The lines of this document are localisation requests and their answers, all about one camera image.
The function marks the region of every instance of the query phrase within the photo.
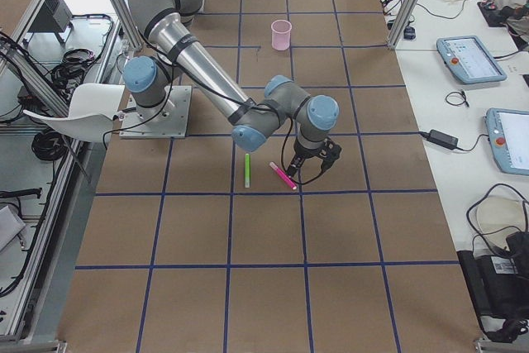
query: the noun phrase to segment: cup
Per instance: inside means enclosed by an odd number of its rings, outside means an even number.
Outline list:
[[[290,47],[290,31],[292,24],[286,20],[272,22],[272,47],[282,51]]]

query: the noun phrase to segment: metal base plate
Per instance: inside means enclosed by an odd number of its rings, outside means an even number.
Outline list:
[[[162,122],[142,124],[143,122],[136,112],[127,113],[123,119],[122,128],[130,130],[120,131],[123,139],[146,139],[146,138],[185,138],[188,129],[189,106],[191,105],[191,86],[173,86],[169,100],[175,105],[175,109]],[[135,107],[136,102],[132,96],[129,98],[127,107]]]

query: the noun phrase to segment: tablet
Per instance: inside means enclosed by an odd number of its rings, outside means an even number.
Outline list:
[[[507,78],[477,36],[437,39],[437,51],[450,72],[464,84],[499,82]]]
[[[485,122],[498,167],[504,173],[529,175],[529,112],[491,108]]]

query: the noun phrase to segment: power adapter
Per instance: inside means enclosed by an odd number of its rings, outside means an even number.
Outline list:
[[[449,136],[448,134],[445,134],[438,130],[430,130],[430,132],[419,131],[419,134],[422,138],[424,138],[428,142],[431,142],[432,144],[442,146],[443,148],[449,150],[457,149],[458,140],[454,136]]]

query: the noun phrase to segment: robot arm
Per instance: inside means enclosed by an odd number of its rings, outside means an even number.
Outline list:
[[[175,73],[184,72],[234,126],[231,136],[246,151],[257,150],[287,118],[295,120],[299,128],[289,176],[305,159],[320,158],[324,172],[339,158],[341,148],[328,137],[339,113],[336,101],[324,95],[312,98],[292,80],[275,76],[264,90],[264,101],[256,104],[188,31],[202,0],[128,1],[139,31],[163,54],[135,58],[123,71],[144,117],[159,114],[160,107],[170,112],[164,86]]]

